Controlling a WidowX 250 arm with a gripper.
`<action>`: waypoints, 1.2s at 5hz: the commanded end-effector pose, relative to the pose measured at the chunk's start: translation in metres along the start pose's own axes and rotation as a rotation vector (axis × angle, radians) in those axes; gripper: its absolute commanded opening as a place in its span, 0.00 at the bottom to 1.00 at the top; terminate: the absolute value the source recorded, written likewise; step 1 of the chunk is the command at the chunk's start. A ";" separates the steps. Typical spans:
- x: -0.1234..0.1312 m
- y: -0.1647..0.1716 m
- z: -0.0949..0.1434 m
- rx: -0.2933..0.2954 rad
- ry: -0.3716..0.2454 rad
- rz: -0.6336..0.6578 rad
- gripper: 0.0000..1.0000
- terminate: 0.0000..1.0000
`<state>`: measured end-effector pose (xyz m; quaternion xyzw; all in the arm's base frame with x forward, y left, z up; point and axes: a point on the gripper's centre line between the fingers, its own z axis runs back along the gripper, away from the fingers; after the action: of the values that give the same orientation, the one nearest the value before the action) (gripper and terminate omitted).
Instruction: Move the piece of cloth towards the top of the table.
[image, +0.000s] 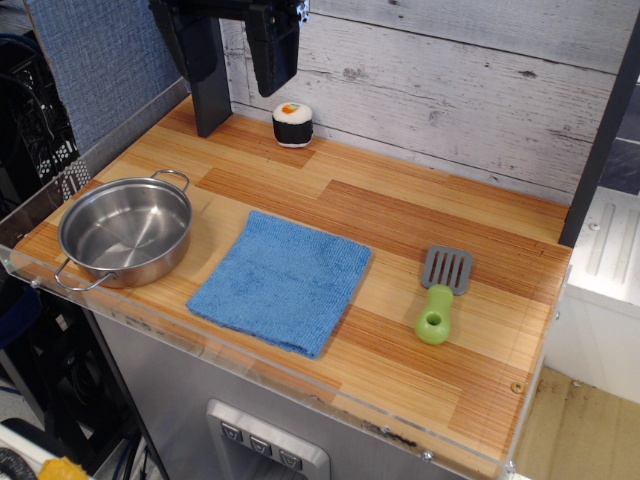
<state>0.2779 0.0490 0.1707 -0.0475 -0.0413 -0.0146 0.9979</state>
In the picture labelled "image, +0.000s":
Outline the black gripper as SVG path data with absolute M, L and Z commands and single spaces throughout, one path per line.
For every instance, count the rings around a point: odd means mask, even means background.
M 219 26 L 208 16 L 184 12 L 178 1 L 150 1 L 156 26 L 180 74 L 191 83 L 217 68 Z M 217 18 L 243 20 L 259 94 L 270 97 L 297 73 L 300 26 L 308 1 L 211 1 Z

